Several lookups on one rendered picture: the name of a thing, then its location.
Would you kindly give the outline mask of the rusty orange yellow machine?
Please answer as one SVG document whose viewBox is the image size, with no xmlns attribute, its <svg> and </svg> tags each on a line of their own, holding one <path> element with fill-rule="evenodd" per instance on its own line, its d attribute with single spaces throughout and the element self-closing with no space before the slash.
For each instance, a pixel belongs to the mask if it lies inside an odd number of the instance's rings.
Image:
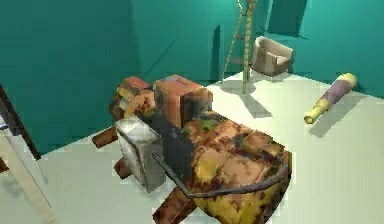
<svg viewBox="0 0 384 224">
<path fill-rule="evenodd" d="M 93 137 L 118 142 L 114 169 L 153 191 L 175 188 L 154 212 L 155 224 L 180 224 L 195 209 L 220 224 L 266 224 L 292 173 L 292 155 L 263 132 L 212 109 L 213 94 L 179 75 L 148 84 L 124 79 L 109 106 L 114 126 Z"/>
</svg>

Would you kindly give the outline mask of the wooden ladder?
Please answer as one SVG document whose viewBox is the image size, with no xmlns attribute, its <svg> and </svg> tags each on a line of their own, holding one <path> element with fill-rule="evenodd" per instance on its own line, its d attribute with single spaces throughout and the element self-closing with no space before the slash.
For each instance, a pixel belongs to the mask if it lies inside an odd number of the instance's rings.
<svg viewBox="0 0 384 224">
<path fill-rule="evenodd" d="M 239 10 L 239 16 L 237 19 L 236 27 L 233 32 L 232 41 L 226 56 L 224 68 L 221 74 L 221 81 L 227 74 L 227 68 L 229 64 L 238 64 L 243 66 L 242 72 L 242 93 L 245 94 L 247 90 L 247 83 L 250 79 L 250 66 L 251 62 L 251 35 L 253 24 L 253 12 L 257 4 L 257 0 L 245 0 L 246 5 L 243 6 L 241 0 L 235 0 L 236 6 Z M 242 58 L 233 58 L 232 53 L 237 41 L 244 42 L 244 52 Z"/>
</svg>

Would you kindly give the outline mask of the brown cardboard box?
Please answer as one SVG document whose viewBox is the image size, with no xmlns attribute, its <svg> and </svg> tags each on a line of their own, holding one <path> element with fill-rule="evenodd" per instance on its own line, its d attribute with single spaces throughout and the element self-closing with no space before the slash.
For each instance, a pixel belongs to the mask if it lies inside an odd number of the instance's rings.
<svg viewBox="0 0 384 224">
<path fill-rule="evenodd" d="M 251 68 L 263 75 L 274 77 L 289 70 L 294 50 L 277 41 L 259 36 L 254 42 Z"/>
</svg>

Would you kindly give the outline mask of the yellow purple telescope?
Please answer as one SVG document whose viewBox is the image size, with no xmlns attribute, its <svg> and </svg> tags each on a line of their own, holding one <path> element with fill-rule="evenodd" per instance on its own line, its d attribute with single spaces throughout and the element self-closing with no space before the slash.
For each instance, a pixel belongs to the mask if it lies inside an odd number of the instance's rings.
<svg viewBox="0 0 384 224">
<path fill-rule="evenodd" d="M 313 124 L 324 112 L 328 111 L 357 84 L 352 73 L 345 73 L 336 78 L 325 93 L 317 100 L 312 109 L 304 116 L 306 124 Z"/>
</svg>

